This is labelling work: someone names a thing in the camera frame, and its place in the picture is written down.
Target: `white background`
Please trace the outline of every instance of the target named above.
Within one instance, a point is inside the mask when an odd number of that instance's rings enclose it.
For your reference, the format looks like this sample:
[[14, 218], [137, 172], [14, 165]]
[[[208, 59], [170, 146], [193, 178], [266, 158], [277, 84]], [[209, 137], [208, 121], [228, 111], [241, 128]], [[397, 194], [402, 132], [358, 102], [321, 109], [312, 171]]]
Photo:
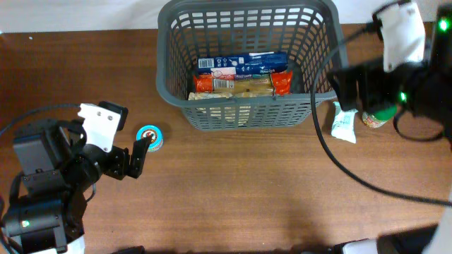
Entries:
[[[169, 0], [0, 0], [0, 31], [52, 32], [157, 28]], [[365, 23], [385, 0], [333, 0], [342, 24]], [[417, 0], [424, 21], [447, 0]]]

